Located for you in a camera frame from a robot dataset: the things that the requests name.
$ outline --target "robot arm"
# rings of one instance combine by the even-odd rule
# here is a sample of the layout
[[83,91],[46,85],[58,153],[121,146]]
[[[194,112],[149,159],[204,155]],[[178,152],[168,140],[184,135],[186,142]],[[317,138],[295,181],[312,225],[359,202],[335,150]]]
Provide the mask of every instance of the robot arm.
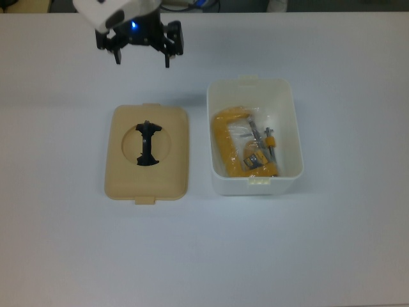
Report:
[[[121,48],[150,45],[165,54],[166,67],[175,55],[183,54],[180,21],[163,25],[160,21],[161,0],[73,0],[79,13],[95,28],[96,46],[107,49],[121,63]],[[115,35],[108,38],[113,30]]]

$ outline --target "black i-shaped part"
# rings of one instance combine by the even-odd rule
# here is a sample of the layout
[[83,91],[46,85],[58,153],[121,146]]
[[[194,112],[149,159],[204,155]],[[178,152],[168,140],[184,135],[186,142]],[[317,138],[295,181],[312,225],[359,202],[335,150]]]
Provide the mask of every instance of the black i-shaped part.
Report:
[[137,164],[140,166],[151,166],[159,163],[152,156],[152,136],[156,131],[161,131],[162,127],[150,123],[149,120],[145,120],[144,123],[136,125],[136,131],[142,134],[142,156],[137,159]]

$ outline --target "label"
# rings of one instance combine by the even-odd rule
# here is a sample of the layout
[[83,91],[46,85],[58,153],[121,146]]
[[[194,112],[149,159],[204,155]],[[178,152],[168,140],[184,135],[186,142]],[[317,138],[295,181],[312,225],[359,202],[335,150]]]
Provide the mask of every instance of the label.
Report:
[[258,150],[254,152],[254,154],[252,154],[250,157],[244,159],[244,163],[249,169],[256,169],[267,164],[268,160],[263,152],[261,150]]

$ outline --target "cable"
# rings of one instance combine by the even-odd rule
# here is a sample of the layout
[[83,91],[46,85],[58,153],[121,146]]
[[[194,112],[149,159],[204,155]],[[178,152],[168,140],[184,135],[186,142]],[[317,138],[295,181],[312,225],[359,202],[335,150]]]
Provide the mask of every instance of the cable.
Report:
[[192,10],[202,10],[202,11],[209,10],[210,8],[213,8],[217,4],[219,5],[219,9],[217,10],[217,13],[220,13],[220,7],[221,7],[220,0],[214,0],[214,2],[212,4],[206,5],[206,6],[198,6],[196,4],[187,3],[186,4],[187,8],[182,8],[181,10],[172,10],[170,8],[166,8],[163,5],[160,5],[160,8],[162,10],[164,10],[164,11],[167,11],[167,12],[183,13],[183,12],[189,12],[189,11],[192,11]]
[[173,12],[173,13],[183,13],[183,12],[189,12],[195,9],[195,7],[190,7],[188,6],[187,8],[182,8],[181,10],[172,10],[170,8],[166,8],[165,6],[161,5],[160,8],[164,11],[167,12]]

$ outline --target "plastic bin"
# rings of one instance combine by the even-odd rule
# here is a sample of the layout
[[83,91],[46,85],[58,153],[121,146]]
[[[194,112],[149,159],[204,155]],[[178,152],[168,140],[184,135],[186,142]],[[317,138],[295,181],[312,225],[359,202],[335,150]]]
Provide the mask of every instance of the plastic bin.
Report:
[[[259,107],[265,111],[258,125],[274,129],[279,177],[228,177],[213,135],[212,120],[218,112],[236,106]],[[217,193],[225,196],[282,194],[301,176],[304,164],[293,96],[287,81],[257,76],[215,81],[208,88],[207,111],[212,182]]]

